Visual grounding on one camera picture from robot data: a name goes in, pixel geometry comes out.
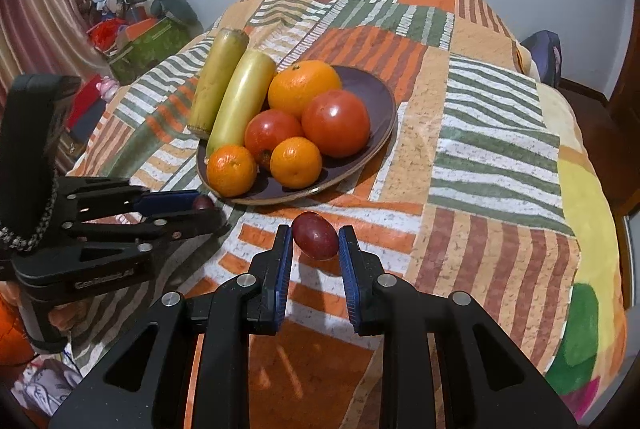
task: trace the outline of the mattress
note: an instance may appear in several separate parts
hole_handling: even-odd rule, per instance
[[[397,132],[334,189],[283,206],[217,202],[228,234],[187,240],[155,281],[95,298],[72,333],[82,373],[162,293],[215,290],[271,246],[279,224],[314,210],[353,225],[364,249],[421,291],[471,293],[580,418],[624,355],[614,224],[570,106],[539,83],[498,14],[484,0],[240,0],[120,89],[72,174],[205,191],[185,125],[223,27],[244,28],[280,69],[321,59],[373,73],[396,99]],[[291,277],[281,332],[250,346],[252,425],[377,427],[380,338],[354,335],[337,263],[296,249]],[[436,397],[442,422],[438,384]]]

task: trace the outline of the yellow-green cylindrical stalk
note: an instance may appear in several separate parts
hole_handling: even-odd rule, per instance
[[[198,138],[209,138],[226,88],[248,44],[249,36],[242,30],[222,28],[216,35],[200,70],[187,123]]]
[[[207,143],[207,158],[223,145],[244,145],[244,130],[262,109],[276,72],[270,56],[245,51],[231,77]]]

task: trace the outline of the baseboard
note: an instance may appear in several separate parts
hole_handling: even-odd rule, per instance
[[[568,89],[569,91],[573,91],[574,93],[580,93],[580,94],[583,94],[584,96],[588,96],[593,100],[597,100],[605,107],[607,107],[607,104],[609,104],[607,97],[604,96],[603,93],[596,91],[596,89],[589,88],[588,86],[583,86],[582,84],[578,84],[577,82],[569,80],[568,78],[560,79],[560,87],[562,89]]]

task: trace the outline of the brown floor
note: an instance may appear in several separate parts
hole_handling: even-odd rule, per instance
[[[574,110],[584,146],[612,207],[622,205],[640,187],[640,155],[637,141],[627,141],[597,100],[560,89]]]

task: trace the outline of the plate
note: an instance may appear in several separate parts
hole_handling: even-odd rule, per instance
[[[230,203],[242,205],[273,205],[305,198],[333,187],[356,171],[362,169],[371,160],[391,136],[396,127],[396,101],[388,88],[376,76],[357,68],[334,66],[342,79],[342,88],[359,96],[369,111],[371,135],[364,148],[348,158],[322,157],[322,172],[316,183],[305,189],[287,189],[282,187],[268,171],[260,168],[254,186],[246,194],[235,198],[225,198]],[[207,183],[207,165],[204,163],[207,142],[201,140],[198,145],[198,175],[205,186]]]

